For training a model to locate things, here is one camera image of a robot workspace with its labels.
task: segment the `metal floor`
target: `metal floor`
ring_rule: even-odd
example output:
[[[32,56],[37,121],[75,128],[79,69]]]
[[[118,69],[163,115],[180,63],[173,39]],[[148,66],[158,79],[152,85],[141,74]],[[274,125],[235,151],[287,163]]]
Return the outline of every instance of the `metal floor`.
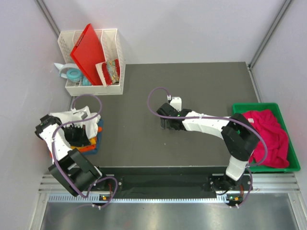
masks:
[[[82,207],[62,219],[78,205],[49,203],[41,230],[298,229],[288,194],[252,194],[233,210],[224,204],[111,204],[101,211]]]
[[[100,96],[104,131],[99,152],[88,159],[98,166],[224,166],[230,154],[224,142],[198,132],[162,130],[160,119],[147,108],[152,89],[164,86],[182,98],[183,108],[208,115],[231,115],[232,104],[257,102],[244,62],[127,65],[123,95]],[[157,91],[154,110],[166,102]],[[77,108],[88,105],[80,98]]]

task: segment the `yellow object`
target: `yellow object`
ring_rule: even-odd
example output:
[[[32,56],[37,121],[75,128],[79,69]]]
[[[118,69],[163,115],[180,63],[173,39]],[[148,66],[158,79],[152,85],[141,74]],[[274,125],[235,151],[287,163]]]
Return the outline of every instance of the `yellow object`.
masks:
[[[91,143],[90,145],[95,145],[95,144],[96,144],[96,137],[89,139],[89,141],[90,141],[90,143]],[[75,147],[75,146],[71,146],[71,149],[72,149],[72,150],[73,150],[73,149],[80,150],[80,149],[82,149],[82,148],[84,148],[84,147]]]

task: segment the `red cloth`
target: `red cloth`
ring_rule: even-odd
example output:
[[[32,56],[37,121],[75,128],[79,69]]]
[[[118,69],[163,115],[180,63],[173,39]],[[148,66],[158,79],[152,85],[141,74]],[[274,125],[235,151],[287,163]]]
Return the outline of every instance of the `red cloth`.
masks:
[[[287,133],[281,128],[276,117],[274,117],[271,110],[266,109],[264,111],[249,111],[243,114],[248,120],[252,118],[254,123],[249,122],[258,131],[261,137],[264,139],[265,144],[268,147],[268,156],[262,165],[273,168],[286,168],[289,166],[287,160],[289,139]],[[259,162],[264,156],[264,147],[261,141],[259,141],[257,147],[254,150],[249,162],[255,160]]]

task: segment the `white wall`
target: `white wall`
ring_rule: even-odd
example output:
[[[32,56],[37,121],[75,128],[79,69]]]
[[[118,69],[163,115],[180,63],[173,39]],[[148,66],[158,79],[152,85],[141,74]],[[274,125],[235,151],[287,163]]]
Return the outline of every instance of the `white wall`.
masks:
[[[53,67],[63,62],[57,40],[34,0],[2,1],[0,30],[0,229],[24,230],[50,164],[35,126],[70,97]]]
[[[254,68],[265,102],[277,102],[301,165],[307,204],[307,1],[295,0]]]
[[[249,63],[283,0],[45,0],[60,30],[118,28],[128,64]]]

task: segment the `red book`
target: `red book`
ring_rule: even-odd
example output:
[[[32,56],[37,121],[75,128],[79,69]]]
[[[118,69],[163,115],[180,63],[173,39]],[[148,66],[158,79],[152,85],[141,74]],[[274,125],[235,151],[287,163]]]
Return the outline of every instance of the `red book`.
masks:
[[[80,35],[71,51],[71,58],[92,85],[102,85],[95,65],[104,62],[105,55],[91,24]]]

